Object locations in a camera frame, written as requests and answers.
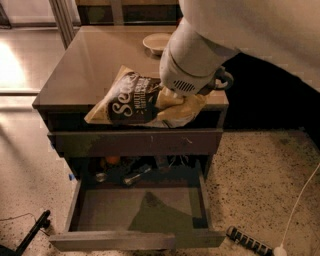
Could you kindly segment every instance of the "bowl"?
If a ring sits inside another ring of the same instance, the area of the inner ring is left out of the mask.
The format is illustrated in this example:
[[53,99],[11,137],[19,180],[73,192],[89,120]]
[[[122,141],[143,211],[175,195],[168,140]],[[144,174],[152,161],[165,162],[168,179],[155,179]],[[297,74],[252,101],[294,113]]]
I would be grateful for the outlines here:
[[143,45],[150,49],[152,54],[161,55],[170,37],[171,34],[168,33],[151,34],[143,39]]

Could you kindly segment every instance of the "floor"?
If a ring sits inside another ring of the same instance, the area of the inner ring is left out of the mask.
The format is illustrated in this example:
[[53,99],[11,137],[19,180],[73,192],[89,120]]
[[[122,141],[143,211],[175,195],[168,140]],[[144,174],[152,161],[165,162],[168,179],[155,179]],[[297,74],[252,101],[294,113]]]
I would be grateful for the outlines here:
[[[1,88],[41,88],[64,49],[53,29],[0,30],[0,51]],[[64,160],[51,148],[47,128],[31,108],[33,100],[0,97],[0,244],[11,249],[19,245],[34,218],[46,209],[51,211],[51,226],[46,233],[62,232],[76,185],[69,179],[71,171]],[[303,130],[226,131],[206,182],[215,230],[236,226],[271,247],[278,246],[296,199],[319,162],[319,150]],[[320,255],[319,207],[320,171],[306,187],[293,215],[284,241],[288,255]],[[24,255],[254,253],[228,238],[211,249],[62,253],[49,243],[45,233],[39,232]]]

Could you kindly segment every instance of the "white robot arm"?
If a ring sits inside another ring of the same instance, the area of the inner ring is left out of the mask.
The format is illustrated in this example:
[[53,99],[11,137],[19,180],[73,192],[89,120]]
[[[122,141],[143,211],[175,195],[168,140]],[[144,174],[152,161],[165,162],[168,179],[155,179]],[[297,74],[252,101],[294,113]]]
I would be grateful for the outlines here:
[[216,78],[225,80],[223,87],[229,87],[232,76],[225,73],[221,65],[237,53],[200,36],[183,19],[161,57],[162,84],[178,96],[201,93],[210,85],[211,90],[219,89]]

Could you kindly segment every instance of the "snack bag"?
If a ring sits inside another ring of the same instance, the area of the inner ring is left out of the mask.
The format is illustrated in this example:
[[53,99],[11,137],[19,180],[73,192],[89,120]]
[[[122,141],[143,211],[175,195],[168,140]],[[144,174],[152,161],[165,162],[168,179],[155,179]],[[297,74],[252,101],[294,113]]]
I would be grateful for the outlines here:
[[[196,111],[191,111],[192,114],[181,115],[184,110],[190,109],[190,105],[183,104],[184,98],[166,96],[165,90],[168,89],[160,83],[159,78],[143,77],[122,66],[107,95],[86,115],[85,121],[91,124],[175,128],[192,121],[205,105],[204,100],[195,108]],[[157,118],[158,113],[159,117],[163,116],[168,106],[178,105],[178,111],[168,109],[165,120]]]

